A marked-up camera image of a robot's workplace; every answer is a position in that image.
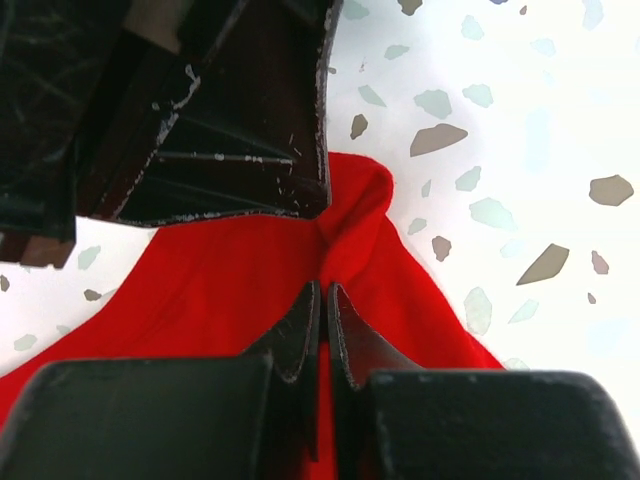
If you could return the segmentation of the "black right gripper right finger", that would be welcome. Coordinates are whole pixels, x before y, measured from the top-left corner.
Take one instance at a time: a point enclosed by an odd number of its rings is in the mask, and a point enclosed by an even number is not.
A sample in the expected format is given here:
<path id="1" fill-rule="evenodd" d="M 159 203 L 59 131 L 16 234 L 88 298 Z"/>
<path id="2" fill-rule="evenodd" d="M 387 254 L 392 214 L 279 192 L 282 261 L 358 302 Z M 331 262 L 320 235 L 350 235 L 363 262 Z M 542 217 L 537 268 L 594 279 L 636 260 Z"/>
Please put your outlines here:
<path id="1" fill-rule="evenodd" d="M 341 479 L 635 479 L 639 458 L 592 377 L 426 369 L 332 285 L 327 305 Z"/>

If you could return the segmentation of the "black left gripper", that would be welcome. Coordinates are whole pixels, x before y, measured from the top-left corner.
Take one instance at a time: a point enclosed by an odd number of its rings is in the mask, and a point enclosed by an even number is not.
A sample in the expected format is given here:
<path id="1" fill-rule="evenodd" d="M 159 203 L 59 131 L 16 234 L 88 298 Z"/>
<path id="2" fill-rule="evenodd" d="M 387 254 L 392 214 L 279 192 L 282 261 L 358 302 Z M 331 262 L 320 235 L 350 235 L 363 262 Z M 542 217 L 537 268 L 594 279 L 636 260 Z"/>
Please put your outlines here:
<path id="1" fill-rule="evenodd" d="M 330 204 L 338 1 L 5 1 L 1 258 L 63 267 L 80 217 L 143 228 Z"/>

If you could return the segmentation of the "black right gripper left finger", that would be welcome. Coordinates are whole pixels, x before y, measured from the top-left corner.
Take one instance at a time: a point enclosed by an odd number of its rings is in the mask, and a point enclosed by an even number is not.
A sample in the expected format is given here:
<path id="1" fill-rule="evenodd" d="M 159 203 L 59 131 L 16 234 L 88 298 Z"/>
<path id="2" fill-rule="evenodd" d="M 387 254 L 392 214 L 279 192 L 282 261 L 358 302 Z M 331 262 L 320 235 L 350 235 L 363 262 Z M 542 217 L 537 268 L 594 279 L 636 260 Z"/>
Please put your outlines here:
<path id="1" fill-rule="evenodd" d="M 321 293 L 234 357 L 40 369 L 1 434 L 5 479 L 304 479 L 318 457 Z"/>

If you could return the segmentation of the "red t shirt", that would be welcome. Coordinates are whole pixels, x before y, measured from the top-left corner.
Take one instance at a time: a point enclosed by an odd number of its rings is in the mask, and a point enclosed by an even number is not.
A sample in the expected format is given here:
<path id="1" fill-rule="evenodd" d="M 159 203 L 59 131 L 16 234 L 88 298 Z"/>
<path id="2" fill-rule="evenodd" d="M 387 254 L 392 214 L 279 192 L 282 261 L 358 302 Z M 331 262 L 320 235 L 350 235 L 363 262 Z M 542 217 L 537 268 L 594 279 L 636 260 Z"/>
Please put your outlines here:
<path id="1" fill-rule="evenodd" d="M 1 381 L 1 434 L 34 375 L 64 361 L 234 357 L 319 285 L 318 457 L 304 479 L 338 479 L 327 305 L 332 285 L 423 368 L 495 369 L 387 211 L 394 182 L 366 157 L 330 156 L 332 201 L 313 220 L 241 216 L 162 229 L 109 303 Z"/>

